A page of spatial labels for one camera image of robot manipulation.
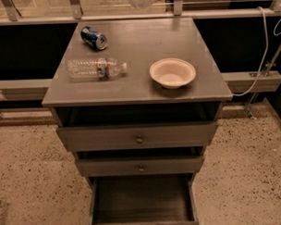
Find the grey top drawer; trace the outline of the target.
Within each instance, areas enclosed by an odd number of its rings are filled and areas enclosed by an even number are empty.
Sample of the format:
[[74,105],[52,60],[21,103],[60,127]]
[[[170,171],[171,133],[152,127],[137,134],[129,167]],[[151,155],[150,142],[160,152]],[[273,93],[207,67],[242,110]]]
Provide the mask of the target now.
[[[69,152],[116,151],[206,146],[214,138],[217,127],[217,122],[61,127],[57,134]],[[137,136],[143,136],[142,144],[136,144]]]

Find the grey middle drawer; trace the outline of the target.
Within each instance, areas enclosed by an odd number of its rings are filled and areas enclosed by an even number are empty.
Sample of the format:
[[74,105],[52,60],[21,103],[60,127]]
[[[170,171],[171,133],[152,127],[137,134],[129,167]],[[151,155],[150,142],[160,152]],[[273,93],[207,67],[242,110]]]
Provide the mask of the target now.
[[[76,166],[80,175],[116,176],[168,173],[195,173],[200,170],[204,161],[203,156],[141,156],[115,158],[88,158],[77,160]],[[138,172],[139,166],[145,170]]]

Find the grey open bottom drawer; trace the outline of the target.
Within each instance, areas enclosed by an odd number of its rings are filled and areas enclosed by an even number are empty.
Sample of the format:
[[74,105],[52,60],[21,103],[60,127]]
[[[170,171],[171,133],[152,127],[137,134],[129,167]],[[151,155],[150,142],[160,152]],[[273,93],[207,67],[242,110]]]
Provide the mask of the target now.
[[90,225],[203,225],[191,174],[97,177]]

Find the brass top drawer knob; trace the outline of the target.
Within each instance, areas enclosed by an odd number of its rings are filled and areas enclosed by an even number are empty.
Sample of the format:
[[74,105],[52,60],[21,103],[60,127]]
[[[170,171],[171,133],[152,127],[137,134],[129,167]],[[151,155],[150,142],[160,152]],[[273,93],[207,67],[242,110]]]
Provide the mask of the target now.
[[143,136],[137,136],[136,137],[136,144],[142,144],[143,143]]

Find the grey wooden drawer cabinet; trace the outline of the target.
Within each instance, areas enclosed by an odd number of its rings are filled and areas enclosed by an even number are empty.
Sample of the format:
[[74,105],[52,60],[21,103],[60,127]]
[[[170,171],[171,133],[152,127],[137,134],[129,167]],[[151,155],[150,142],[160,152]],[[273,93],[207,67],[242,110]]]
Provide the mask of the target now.
[[[189,18],[94,21],[107,39],[106,55],[125,62],[125,74],[107,81],[76,81],[66,63],[58,67],[43,103],[57,128],[217,122],[231,92]],[[153,80],[150,66],[178,58],[190,63],[196,78],[168,89]],[[203,156],[208,146],[71,152],[75,160],[142,156]]]

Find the brass middle drawer knob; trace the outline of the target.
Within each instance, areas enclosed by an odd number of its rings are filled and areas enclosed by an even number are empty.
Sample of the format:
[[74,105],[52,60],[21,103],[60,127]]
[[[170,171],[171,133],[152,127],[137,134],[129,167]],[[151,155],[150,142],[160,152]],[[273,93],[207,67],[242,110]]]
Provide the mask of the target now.
[[143,165],[139,166],[139,168],[138,168],[138,172],[139,172],[139,173],[144,172],[144,170],[145,170],[145,168],[144,168]]

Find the clear plastic water bottle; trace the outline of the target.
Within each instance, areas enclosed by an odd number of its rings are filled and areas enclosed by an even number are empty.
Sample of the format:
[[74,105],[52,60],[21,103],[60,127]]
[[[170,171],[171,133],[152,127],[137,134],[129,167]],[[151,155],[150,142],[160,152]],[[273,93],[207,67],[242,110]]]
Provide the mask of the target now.
[[127,64],[107,57],[71,59],[67,62],[67,69],[73,79],[109,79],[126,72]]

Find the brass drawer knob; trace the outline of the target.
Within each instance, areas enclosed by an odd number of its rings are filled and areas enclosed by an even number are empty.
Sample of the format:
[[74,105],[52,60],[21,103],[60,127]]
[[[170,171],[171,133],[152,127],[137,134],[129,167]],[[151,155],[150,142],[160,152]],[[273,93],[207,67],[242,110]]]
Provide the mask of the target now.
[[144,168],[143,165],[139,166],[139,168],[138,168],[138,172],[139,172],[139,173],[144,172],[144,170],[145,170],[145,168]]
[[142,144],[143,143],[143,136],[137,136],[136,137],[136,144]]

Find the white paper bowl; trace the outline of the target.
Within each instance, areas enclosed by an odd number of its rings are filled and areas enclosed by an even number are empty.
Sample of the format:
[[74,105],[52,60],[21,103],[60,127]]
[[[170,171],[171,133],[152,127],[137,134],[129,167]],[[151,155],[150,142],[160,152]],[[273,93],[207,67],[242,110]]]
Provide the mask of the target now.
[[197,75],[190,63],[178,58],[166,58],[154,62],[149,68],[149,73],[154,81],[166,89],[189,85]]

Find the metal railing frame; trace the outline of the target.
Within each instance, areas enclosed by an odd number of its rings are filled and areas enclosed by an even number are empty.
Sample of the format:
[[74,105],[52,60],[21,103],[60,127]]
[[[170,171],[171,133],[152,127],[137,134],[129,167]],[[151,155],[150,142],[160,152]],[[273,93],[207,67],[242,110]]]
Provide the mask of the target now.
[[159,0],[145,8],[127,0],[0,0],[0,101],[42,98],[79,20],[176,14],[195,19],[233,93],[268,96],[281,114],[281,90],[241,77],[281,72],[281,0]]

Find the blue soda can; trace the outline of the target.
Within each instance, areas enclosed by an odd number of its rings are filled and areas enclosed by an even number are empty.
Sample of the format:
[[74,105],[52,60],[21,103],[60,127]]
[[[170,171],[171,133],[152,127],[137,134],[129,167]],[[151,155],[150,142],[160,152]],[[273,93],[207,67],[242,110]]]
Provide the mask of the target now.
[[104,50],[107,47],[106,37],[90,26],[82,28],[80,38],[94,49]]

